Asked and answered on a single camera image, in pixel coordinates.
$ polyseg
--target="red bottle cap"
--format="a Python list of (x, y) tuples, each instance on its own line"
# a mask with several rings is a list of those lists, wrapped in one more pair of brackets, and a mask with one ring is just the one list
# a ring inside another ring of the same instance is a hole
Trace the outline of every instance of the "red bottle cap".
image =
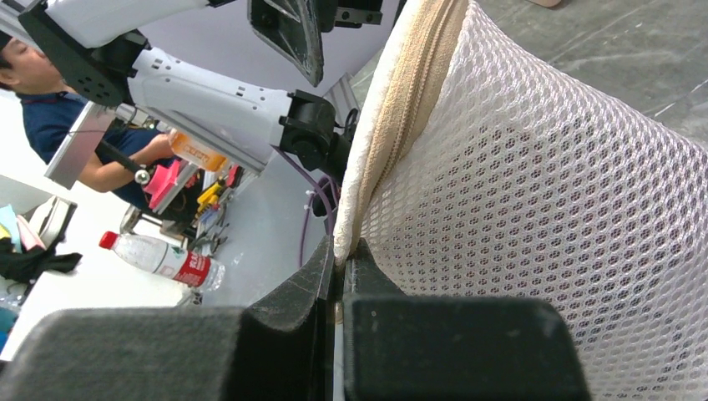
[(118, 240), (118, 234), (112, 232), (112, 231), (106, 231), (104, 234), (104, 237), (101, 238), (101, 241), (99, 242), (99, 246), (102, 247), (103, 249), (113, 249), (113, 245), (115, 245), (115, 242)]

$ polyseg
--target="black cloth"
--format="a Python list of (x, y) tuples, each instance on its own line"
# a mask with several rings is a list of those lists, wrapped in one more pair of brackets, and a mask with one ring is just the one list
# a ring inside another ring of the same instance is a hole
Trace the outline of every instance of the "black cloth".
[(25, 253), (14, 253), (13, 250), (14, 245), (9, 238), (0, 240), (0, 276), (23, 284), (37, 280), (48, 270), (69, 273), (82, 257), (79, 253), (57, 255), (54, 246), (47, 250), (35, 246)]

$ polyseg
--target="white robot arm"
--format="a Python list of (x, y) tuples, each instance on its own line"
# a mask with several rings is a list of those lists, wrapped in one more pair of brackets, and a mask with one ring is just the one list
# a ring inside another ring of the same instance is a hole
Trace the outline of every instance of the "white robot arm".
[[(235, 140), (255, 135), (296, 155), (308, 170), (322, 170), (341, 182), (350, 143), (335, 132), (335, 110), (326, 100), (201, 69), (152, 47), (135, 31), (155, 19), (232, 1), (35, 0), (18, 19), (67, 83), (95, 103), (191, 115), (229, 127), (238, 135)], [(336, 0), (250, 0), (249, 14), (256, 34), (313, 84), (321, 80), (321, 32), (358, 28), (358, 20), (381, 21), (376, 10), (343, 12)]]

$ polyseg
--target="man's arm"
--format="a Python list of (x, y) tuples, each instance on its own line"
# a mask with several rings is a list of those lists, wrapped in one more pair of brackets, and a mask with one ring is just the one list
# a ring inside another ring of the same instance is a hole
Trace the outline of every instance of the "man's arm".
[[(172, 156), (174, 154), (169, 147), (167, 135), (160, 134), (155, 136), (142, 150), (131, 155), (130, 159), (139, 165), (151, 165), (156, 160), (167, 159)], [(134, 178), (135, 175), (126, 170), (120, 163), (114, 161), (104, 165), (99, 160), (99, 157), (93, 154), (86, 167), (83, 168), (78, 180), (97, 192), (110, 192), (127, 185)]]

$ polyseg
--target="yellow object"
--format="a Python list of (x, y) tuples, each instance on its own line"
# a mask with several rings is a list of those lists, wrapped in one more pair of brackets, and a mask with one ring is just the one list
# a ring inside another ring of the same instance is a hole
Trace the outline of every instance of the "yellow object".
[(8, 231), (8, 229), (5, 228), (4, 226), (0, 226), (0, 239), (11, 238), (11, 237), (12, 237), (12, 235), (10, 234), (10, 231)]
[(169, 133), (169, 146), (175, 155), (207, 171), (222, 171), (228, 164), (224, 156), (176, 129)]
[(219, 192), (222, 186), (223, 182), (221, 180), (217, 180), (207, 190), (202, 192), (200, 197), (197, 199), (197, 202), (200, 205), (197, 210), (197, 215), (201, 215), (208, 207), (219, 203), (219, 196), (217, 195), (217, 192)]

